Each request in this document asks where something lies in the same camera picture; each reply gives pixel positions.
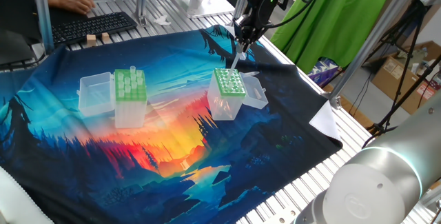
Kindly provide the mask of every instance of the black keyboard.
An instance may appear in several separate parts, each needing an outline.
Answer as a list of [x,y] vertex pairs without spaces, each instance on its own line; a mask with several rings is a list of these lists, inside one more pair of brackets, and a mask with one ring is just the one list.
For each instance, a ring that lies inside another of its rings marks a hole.
[[112,34],[135,27],[136,22],[125,12],[115,12],[86,20],[52,26],[52,36],[54,44],[59,45],[83,41],[88,34],[95,34],[100,37],[105,32]]

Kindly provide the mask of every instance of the tablecloth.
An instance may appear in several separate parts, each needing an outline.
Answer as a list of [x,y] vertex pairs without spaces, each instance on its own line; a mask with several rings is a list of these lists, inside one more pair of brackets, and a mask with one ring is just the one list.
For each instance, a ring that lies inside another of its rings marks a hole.
[[[260,72],[269,104],[213,121],[212,71],[235,51],[214,26],[61,48],[33,71],[2,73],[0,166],[55,223],[233,223],[341,148],[308,124],[326,99],[259,43],[237,68]],[[80,78],[131,65],[145,73],[144,126],[83,116]]]

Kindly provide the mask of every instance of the pipette tip box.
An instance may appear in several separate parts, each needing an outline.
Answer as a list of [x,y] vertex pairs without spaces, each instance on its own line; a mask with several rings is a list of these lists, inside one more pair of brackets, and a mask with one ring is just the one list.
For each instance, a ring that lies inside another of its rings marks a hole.
[[114,77],[116,128],[141,128],[147,107],[144,71],[115,70]]
[[238,70],[234,70],[228,80],[229,70],[218,68],[212,74],[207,98],[215,121],[234,120],[246,96],[245,84]]

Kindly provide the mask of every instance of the wooden block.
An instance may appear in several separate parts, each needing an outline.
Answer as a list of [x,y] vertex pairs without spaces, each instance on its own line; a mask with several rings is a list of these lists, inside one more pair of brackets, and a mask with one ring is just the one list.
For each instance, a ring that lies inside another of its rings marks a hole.
[[87,40],[88,40],[88,48],[90,48],[92,46],[96,46],[96,36],[95,36],[95,34],[88,34],[87,35]]
[[101,39],[103,40],[104,43],[109,43],[110,42],[110,37],[108,33],[102,33],[101,34]]

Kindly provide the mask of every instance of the aluminum extrusion table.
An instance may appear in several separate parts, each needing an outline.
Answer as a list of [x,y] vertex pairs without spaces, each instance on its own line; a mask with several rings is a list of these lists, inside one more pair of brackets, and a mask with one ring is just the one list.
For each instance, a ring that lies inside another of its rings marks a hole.
[[[132,16],[135,12],[136,0],[94,0],[96,8],[88,13],[89,17],[109,14],[112,12],[124,11]],[[219,14],[212,17],[203,17],[198,19],[188,19],[180,13],[178,8],[171,0],[147,0],[148,25],[146,27],[138,26],[136,29],[122,31],[110,35],[110,43],[137,39],[140,37],[150,37],[162,34],[171,34],[175,32],[185,32],[208,28],[212,25],[225,25],[231,22],[231,14]],[[160,16],[167,15],[167,20],[172,24],[161,26],[154,23],[153,20]],[[262,37],[259,40],[281,63],[292,64],[292,62],[278,50],[268,39]],[[101,39],[96,40],[97,45],[103,45]],[[86,42],[69,45],[69,50],[79,50],[86,48]],[[21,65],[35,62],[35,59],[26,62],[14,63]],[[305,73],[299,70],[300,76],[315,90],[321,94],[324,91],[319,88]],[[356,155],[362,144],[370,137],[366,131],[355,119],[345,110],[333,109],[334,117],[338,126],[338,131],[342,139],[343,148],[312,168],[308,173],[303,174],[283,189],[275,193],[265,202],[261,203],[256,209],[252,210],[246,216],[238,220],[237,224],[255,224],[255,223],[291,223],[296,215],[312,201],[315,196],[329,187],[329,183],[337,172],[338,168],[343,166],[351,157]],[[434,213],[427,210],[421,204],[417,204],[411,213],[403,221],[405,224],[423,224],[430,223]]]

